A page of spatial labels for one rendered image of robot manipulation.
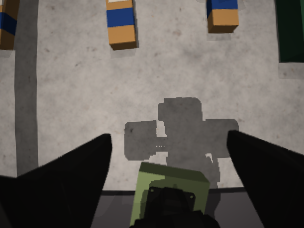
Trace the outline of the cream welding electrode pack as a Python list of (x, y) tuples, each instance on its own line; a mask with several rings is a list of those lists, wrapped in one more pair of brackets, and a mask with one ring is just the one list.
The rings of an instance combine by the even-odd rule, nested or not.
[(232, 33), (239, 26), (237, 0), (206, 0), (208, 33)]

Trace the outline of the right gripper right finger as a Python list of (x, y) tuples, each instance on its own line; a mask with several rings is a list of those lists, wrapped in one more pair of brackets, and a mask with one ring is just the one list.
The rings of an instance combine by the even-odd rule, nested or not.
[(237, 130), (226, 145), (264, 228), (304, 228), (304, 155)]

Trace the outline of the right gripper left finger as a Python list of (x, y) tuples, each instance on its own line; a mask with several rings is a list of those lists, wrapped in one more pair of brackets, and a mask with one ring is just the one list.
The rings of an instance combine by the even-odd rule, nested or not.
[(104, 133), (16, 178), (0, 175), (0, 228), (91, 228), (111, 155)]

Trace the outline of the brown rectangular pack with blue band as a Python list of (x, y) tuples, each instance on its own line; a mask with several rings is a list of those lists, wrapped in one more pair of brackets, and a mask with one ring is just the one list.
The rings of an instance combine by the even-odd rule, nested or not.
[(113, 50), (137, 48), (133, 10), (133, 0), (106, 0), (109, 45)]

